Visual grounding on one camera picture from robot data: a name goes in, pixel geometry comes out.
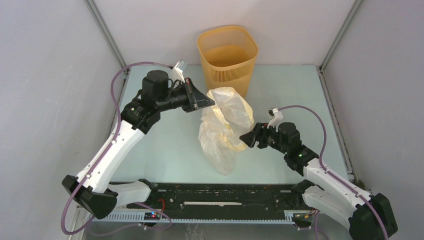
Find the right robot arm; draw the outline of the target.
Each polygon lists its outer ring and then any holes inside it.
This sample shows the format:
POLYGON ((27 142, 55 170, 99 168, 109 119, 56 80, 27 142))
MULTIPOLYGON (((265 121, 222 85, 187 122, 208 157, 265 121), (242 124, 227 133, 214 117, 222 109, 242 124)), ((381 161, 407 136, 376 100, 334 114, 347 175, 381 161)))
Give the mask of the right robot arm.
POLYGON ((288 167, 304 177, 292 189, 295 208, 321 211, 345 227, 353 240, 384 240, 399 230, 389 199, 361 189, 320 163, 319 155, 302 143, 294 123, 273 127, 258 122, 239 139, 250 148, 281 152, 288 167))

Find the translucent cream trash bag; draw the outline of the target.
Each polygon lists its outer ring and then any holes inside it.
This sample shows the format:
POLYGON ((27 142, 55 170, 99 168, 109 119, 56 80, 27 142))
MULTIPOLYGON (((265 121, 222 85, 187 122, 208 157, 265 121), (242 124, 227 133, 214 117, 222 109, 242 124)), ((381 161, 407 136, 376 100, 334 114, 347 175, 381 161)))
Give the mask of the translucent cream trash bag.
POLYGON ((227 176, 234 170, 238 153, 247 148, 239 137, 253 129, 253 109, 232 87, 211 89, 206 96, 214 105, 201 111, 198 140, 215 170, 227 176))

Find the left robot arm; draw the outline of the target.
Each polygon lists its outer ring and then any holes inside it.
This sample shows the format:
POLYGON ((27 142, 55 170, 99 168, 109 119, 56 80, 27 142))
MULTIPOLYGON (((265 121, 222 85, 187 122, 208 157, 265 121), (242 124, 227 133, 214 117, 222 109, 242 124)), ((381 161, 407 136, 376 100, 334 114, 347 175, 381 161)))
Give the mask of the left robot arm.
POLYGON ((97 219, 115 208, 140 202, 153 208, 158 194, 146 180, 111 184, 111 178, 130 150, 156 124, 161 113, 181 108, 190 113, 215 105, 199 91, 189 77, 176 69, 173 78, 163 70, 151 70, 142 79, 141 89, 120 113, 113 132, 90 163, 76 176, 67 175, 62 185, 73 199, 97 219))

